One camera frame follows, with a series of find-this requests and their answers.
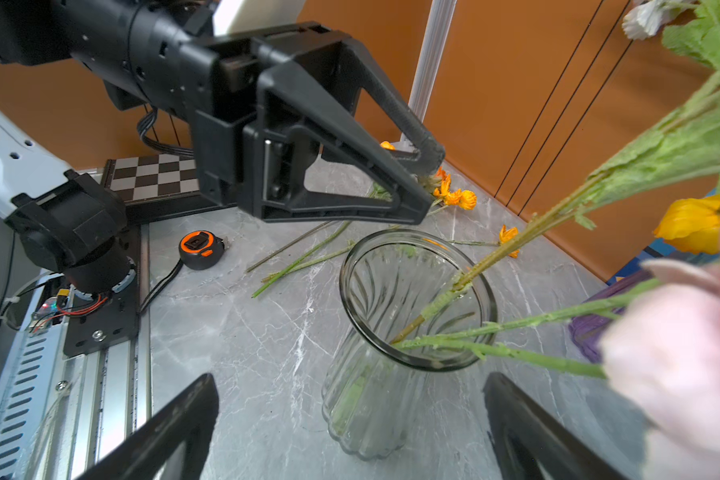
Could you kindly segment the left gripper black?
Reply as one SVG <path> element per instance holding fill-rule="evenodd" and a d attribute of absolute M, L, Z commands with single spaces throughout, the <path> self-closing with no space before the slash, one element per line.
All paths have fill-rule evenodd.
<path fill-rule="evenodd" d="M 178 78 L 200 192 L 216 205 L 236 204 L 243 183 L 243 211 L 266 222 L 417 225 L 427 214 L 414 175 L 435 173 L 445 149 L 347 33 L 300 23 L 199 37 L 179 47 Z M 399 166 L 354 118 L 362 90 L 416 147 Z M 317 157 L 357 169 L 391 201 L 305 188 Z"/>

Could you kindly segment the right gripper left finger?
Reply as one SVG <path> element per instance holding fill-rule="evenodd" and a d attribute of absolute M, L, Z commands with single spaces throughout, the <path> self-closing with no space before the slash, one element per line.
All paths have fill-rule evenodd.
<path fill-rule="evenodd" d="M 200 375 L 83 479 L 198 479 L 208 458 L 219 395 L 212 374 Z"/>

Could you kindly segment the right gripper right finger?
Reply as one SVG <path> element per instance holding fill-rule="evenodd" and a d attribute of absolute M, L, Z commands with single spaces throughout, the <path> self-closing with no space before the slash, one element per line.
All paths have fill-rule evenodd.
<path fill-rule="evenodd" d="M 622 479 L 509 377 L 483 387 L 494 455 L 504 479 Z"/>

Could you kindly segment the purple blue glass vase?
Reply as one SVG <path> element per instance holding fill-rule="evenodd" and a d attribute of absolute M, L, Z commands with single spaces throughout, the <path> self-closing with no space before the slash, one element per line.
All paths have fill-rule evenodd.
<path fill-rule="evenodd" d="M 630 292 L 637 284 L 649 280 L 653 275 L 646 270 L 639 270 L 633 274 L 615 280 L 606 288 L 591 296 L 588 302 L 609 299 Z M 580 353 L 591 363 L 601 362 L 599 340 L 612 319 L 598 314 L 587 314 L 575 317 L 568 324 L 568 331 L 573 344 Z"/>

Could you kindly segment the pink rose bundle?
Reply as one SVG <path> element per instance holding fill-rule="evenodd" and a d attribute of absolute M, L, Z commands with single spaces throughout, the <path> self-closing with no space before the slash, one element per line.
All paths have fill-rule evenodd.
<path fill-rule="evenodd" d="M 695 266 L 661 258 L 644 268 L 653 277 L 628 293 L 508 323 L 521 329 L 621 308 L 600 338 L 599 364 L 478 344 L 479 336 L 500 331 L 497 324 L 402 344 L 455 347 L 605 379 L 649 422 L 644 478 L 720 479 L 720 261 Z"/>

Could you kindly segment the clear grey glass vase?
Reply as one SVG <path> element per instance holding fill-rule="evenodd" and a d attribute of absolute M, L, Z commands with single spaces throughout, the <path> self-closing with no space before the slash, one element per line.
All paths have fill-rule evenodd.
<path fill-rule="evenodd" d="M 351 248 L 338 281 L 351 329 L 321 391 L 328 432 L 345 453 L 376 460 L 402 448 L 429 377 L 477 362 L 455 347 L 402 344 L 497 322 L 484 277 L 452 289 L 472 265 L 455 245 L 412 229 L 372 233 Z"/>

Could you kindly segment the orange rose with leaves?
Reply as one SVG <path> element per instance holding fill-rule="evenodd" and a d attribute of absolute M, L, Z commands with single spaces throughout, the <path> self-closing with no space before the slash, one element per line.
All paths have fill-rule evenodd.
<path fill-rule="evenodd" d="M 469 246 L 469 247 L 485 247 L 489 249 L 499 248 L 507 242 L 510 242 L 519 233 L 516 227 L 509 229 L 506 225 L 503 225 L 497 234 L 496 241 L 482 241 L 482 240 L 455 240 L 451 239 L 450 243 L 457 246 Z"/>

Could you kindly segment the orange poppy flower stem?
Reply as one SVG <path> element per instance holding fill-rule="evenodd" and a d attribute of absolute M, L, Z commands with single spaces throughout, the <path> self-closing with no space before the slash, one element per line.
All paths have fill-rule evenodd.
<path fill-rule="evenodd" d="M 573 193 L 535 217 L 510 242 L 494 250 L 439 294 L 392 340 L 396 345 L 472 286 L 482 272 L 549 230 L 574 220 L 595 228 L 591 211 L 642 192 L 720 173 L 720 81 L 709 80 L 684 105 L 641 134 L 593 171 Z"/>

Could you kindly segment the small white blossom spray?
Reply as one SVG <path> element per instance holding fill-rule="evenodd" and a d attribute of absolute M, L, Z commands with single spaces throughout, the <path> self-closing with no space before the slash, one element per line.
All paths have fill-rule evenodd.
<path fill-rule="evenodd" d="M 674 54 L 720 68 L 720 0 L 635 1 L 621 28 L 630 40 L 660 36 Z"/>

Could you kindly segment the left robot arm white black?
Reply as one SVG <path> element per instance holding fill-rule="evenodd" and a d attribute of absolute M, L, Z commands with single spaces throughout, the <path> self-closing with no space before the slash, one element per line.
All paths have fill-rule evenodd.
<path fill-rule="evenodd" d="M 299 1 L 0 1 L 0 64 L 78 62 L 82 74 L 0 75 L 0 98 L 41 110 L 76 155 L 114 106 L 188 124 L 200 193 L 267 222 L 421 222 L 420 180 L 445 152 L 366 47 L 301 23 Z M 87 137 L 84 127 L 96 133 Z"/>

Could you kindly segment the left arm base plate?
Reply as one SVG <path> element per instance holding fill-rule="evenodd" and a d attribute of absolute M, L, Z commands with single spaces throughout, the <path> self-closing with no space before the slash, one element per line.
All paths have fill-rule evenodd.
<path fill-rule="evenodd" d="M 130 227 L 101 257 L 65 273 L 78 299 L 102 302 L 94 311 L 68 320 L 66 356 L 91 354 L 138 335 L 140 256 L 140 229 Z"/>

